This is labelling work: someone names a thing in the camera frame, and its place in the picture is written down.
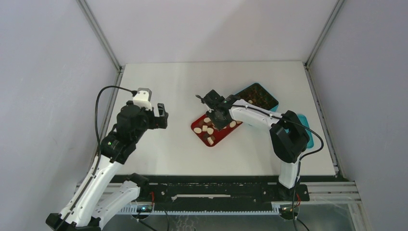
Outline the red chocolate tray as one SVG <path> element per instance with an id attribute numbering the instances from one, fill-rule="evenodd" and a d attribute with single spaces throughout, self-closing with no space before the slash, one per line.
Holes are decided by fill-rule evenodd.
<path id="1" fill-rule="evenodd" d="M 191 130 L 207 147 L 213 147 L 236 130 L 241 124 L 241 121 L 233 121 L 226 127 L 218 130 L 212 120 L 204 114 L 192 122 Z"/>

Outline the teal chocolate box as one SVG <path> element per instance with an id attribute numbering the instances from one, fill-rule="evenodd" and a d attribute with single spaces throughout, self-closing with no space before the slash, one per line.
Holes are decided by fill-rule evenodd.
<path id="1" fill-rule="evenodd" d="M 236 93 L 236 96 L 260 108 L 276 112 L 279 101 L 259 83 L 254 83 Z"/>

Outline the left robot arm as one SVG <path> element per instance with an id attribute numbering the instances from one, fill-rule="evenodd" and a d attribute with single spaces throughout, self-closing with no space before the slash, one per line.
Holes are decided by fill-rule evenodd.
<path id="1" fill-rule="evenodd" d="M 70 202 L 59 212 L 51 213 L 46 224 L 53 231 L 101 231 L 125 205 L 151 196 L 149 180 L 137 173 L 126 177 L 117 191 L 101 200 L 102 194 L 135 151 L 149 129 L 166 129 L 168 113 L 162 103 L 159 115 L 132 102 L 122 107 L 117 123 L 100 143 L 100 153 Z"/>

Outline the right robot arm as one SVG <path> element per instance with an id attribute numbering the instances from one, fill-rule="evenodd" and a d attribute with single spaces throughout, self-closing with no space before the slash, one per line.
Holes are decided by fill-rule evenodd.
<path id="1" fill-rule="evenodd" d="M 268 131 L 274 154 L 280 159 L 278 194 L 283 200 L 291 200 L 297 194 L 300 155 L 310 140 L 306 127 L 293 111 L 284 114 L 272 112 L 250 104 L 239 96 L 227 98 L 211 90 L 204 97 L 197 95 L 207 107 L 206 115 L 217 130 L 230 123 L 242 122 L 263 131 Z"/>

